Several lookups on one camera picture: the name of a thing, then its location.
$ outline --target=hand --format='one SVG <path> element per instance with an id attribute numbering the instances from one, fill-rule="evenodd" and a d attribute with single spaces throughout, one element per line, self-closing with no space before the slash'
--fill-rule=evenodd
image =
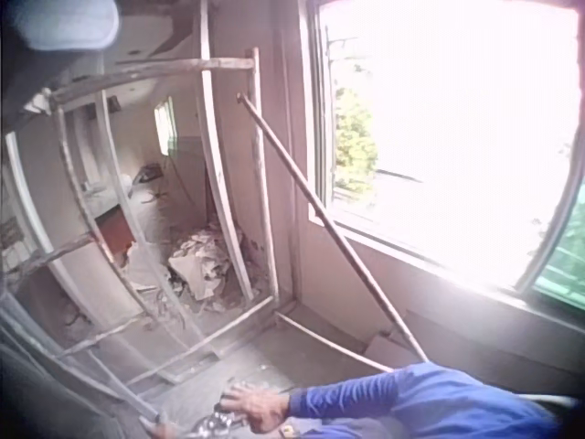
<path id="1" fill-rule="evenodd" d="M 166 413 L 161 412 L 154 423 L 146 418 L 139 416 L 138 420 L 152 439 L 177 439 L 179 437 L 178 428 L 169 422 Z"/>
<path id="2" fill-rule="evenodd" d="M 227 412 L 245 415 L 250 429 L 262 434 L 276 429 L 288 417 L 289 399 L 275 391 L 236 384 L 222 395 L 219 406 Z"/>

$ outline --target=worker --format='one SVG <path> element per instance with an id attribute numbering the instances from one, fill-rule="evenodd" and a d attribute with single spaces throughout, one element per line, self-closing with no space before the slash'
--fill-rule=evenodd
<path id="1" fill-rule="evenodd" d="M 268 433 L 288 417 L 334 420 L 391 415 L 411 438 L 554 438 L 555 417 L 536 403 L 431 362 L 308 389 L 290 395 L 235 386 L 220 401 L 248 418 L 254 433 Z M 335 421 L 302 438 L 391 437 L 370 425 Z"/>

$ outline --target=blue shirt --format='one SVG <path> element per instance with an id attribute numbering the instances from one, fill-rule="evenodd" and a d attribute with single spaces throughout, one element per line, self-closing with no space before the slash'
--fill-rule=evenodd
<path id="1" fill-rule="evenodd" d="M 534 402 L 430 362 L 297 391 L 291 395 L 289 414 L 317 419 L 390 414 L 413 438 L 538 439 L 553 437 L 558 427 Z M 356 435 L 336 426 L 320 437 Z"/>

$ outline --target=bright window light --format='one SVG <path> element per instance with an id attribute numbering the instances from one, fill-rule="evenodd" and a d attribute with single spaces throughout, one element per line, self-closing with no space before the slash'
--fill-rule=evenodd
<path id="1" fill-rule="evenodd" d="M 161 148 L 161 153 L 168 155 L 169 149 L 174 148 L 176 143 L 173 98 L 169 97 L 154 109 L 154 119 L 156 120 L 156 132 L 158 133 L 158 144 Z"/>
<path id="2" fill-rule="evenodd" d="M 340 0 L 319 12 L 329 209 L 513 285 L 567 180 L 577 13 L 508 0 Z"/>

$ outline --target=foliage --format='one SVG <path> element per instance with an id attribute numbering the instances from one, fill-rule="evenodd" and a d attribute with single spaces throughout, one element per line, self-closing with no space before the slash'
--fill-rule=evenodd
<path id="1" fill-rule="evenodd" d="M 352 89 L 342 87 L 335 97 L 335 186 L 363 194 L 372 188 L 378 160 L 372 112 Z"/>
<path id="2" fill-rule="evenodd" d="M 567 228 L 548 265 L 561 270 L 572 279 L 569 280 L 559 273 L 547 273 L 547 278 L 567 286 L 570 291 L 585 293 L 585 276 L 583 275 L 585 273 L 585 187 L 581 188 Z"/>

